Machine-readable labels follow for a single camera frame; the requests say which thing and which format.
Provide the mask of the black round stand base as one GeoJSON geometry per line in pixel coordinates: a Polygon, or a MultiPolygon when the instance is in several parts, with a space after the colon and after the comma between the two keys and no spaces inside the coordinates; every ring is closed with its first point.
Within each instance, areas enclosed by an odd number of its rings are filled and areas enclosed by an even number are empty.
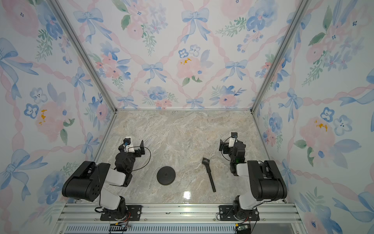
{"type": "Polygon", "coordinates": [[[167,186],[174,182],[176,178],[176,172],[172,167],[164,166],[159,169],[156,178],[161,185],[167,186]]]}

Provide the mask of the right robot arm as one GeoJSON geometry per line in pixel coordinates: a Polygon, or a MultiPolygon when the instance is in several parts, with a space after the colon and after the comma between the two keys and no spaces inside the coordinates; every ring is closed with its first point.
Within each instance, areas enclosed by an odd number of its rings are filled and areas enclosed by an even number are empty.
{"type": "Polygon", "coordinates": [[[258,220],[257,207],[287,197],[287,186],[273,160],[245,160],[246,145],[234,137],[221,140],[219,151],[230,157],[230,172],[249,180],[249,191],[236,196],[229,216],[237,220],[258,220]]]}

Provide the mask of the black microphone stand pole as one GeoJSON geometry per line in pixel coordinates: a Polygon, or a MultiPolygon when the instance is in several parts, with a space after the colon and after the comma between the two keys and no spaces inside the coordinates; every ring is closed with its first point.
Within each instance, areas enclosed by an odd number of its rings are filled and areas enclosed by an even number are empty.
{"type": "Polygon", "coordinates": [[[209,181],[210,181],[210,184],[211,184],[211,187],[212,187],[212,191],[215,193],[216,188],[215,188],[215,184],[214,184],[213,177],[212,177],[212,174],[211,174],[210,160],[207,159],[207,158],[203,158],[202,159],[202,164],[206,168],[206,171],[207,171],[207,174],[208,174],[208,177],[209,177],[209,181]]]}

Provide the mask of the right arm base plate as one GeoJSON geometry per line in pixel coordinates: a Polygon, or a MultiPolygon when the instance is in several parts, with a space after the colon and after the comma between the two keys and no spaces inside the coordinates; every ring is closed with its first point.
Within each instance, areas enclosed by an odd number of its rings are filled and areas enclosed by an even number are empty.
{"type": "Polygon", "coordinates": [[[233,205],[220,205],[218,217],[220,221],[259,221],[259,212],[254,210],[243,210],[234,208],[233,205]]]}

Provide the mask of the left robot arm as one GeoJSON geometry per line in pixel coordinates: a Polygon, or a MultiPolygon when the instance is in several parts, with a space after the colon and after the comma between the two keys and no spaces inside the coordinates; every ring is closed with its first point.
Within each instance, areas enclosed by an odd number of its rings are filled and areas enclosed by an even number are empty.
{"type": "Polygon", "coordinates": [[[139,221],[142,206],[127,205],[124,197],[113,194],[104,185],[128,187],[135,171],[135,161],[146,154],[146,147],[144,141],[133,146],[131,137],[128,137],[118,150],[114,168],[109,163],[84,161],[64,183],[62,195],[96,204],[95,212],[101,214],[101,221],[139,221]]]}

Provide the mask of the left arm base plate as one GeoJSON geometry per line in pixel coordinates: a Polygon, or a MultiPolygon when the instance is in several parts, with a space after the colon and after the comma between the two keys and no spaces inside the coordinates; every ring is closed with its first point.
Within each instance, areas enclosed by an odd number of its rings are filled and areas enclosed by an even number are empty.
{"type": "Polygon", "coordinates": [[[114,211],[104,210],[100,221],[139,221],[142,214],[142,205],[126,205],[126,212],[123,216],[115,214],[114,211]]]}

